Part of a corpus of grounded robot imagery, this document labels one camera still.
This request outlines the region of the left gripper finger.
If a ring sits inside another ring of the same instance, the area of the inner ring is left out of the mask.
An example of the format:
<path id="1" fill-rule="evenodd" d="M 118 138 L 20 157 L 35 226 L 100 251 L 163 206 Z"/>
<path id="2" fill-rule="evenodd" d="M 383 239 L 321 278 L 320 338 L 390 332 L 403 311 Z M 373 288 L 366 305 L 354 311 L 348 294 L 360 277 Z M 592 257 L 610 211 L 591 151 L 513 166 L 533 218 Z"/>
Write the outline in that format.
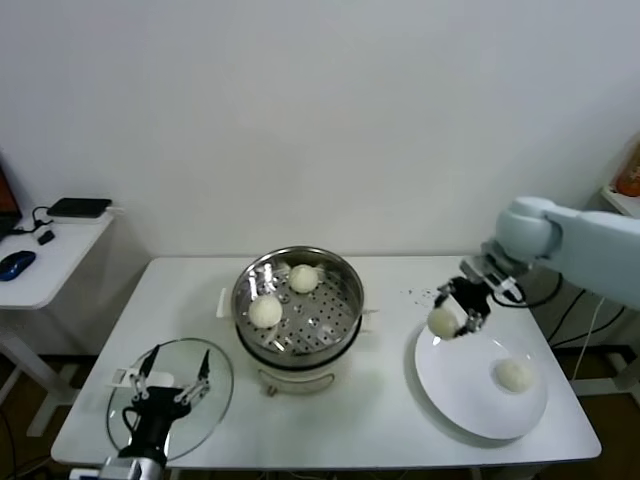
<path id="1" fill-rule="evenodd" d="M 203 356 L 196 380 L 184 387 L 175 397 L 174 402 L 177 404 L 197 404 L 210 391 L 209 381 L 209 354 L 207 350 Z"/>
<path id="2" fill-rule="evenodd" d="M 159 350 L 160 345 L 157 344 L 144 358 L 138 372 L 129 375 L 129 381 L 134 390 L 134 395 L 132 397 L 133 401 L 147 400 L 150 397 L 147 387 L 147 379 L 151 373 Z"/>

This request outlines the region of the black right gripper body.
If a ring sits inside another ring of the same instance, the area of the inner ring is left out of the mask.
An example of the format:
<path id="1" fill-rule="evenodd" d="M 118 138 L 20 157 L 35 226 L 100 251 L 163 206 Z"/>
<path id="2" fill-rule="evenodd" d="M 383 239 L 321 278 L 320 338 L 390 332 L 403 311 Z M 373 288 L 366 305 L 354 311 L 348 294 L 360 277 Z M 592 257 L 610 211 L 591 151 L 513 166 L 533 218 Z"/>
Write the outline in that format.
<path id="1" fill-rule="evenodd" d="M 464 277 L 454 277 L 449 281 L 450 295 L 466 312 L 475 312 L 483 319 L 491 313 L 487 299 L 492 290 L 485 283 L 474 283 Z"/>

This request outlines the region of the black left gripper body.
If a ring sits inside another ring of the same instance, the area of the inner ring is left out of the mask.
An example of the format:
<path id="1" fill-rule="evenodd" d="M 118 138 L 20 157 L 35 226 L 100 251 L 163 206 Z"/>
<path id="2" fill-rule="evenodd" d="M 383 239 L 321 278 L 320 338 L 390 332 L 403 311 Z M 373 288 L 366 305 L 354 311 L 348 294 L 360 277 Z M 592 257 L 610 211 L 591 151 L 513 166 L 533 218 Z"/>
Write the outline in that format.
<path id="1" fill-rule="evenodd" d="M 119 451 L 120 458 L 166 458 L 165 444 L 174 422 L 191 413 L 190 404 L 177 404 L 178 388 L 150 387 L 147 400 L 131 401 L 122 410 L 130 443 Z"/>

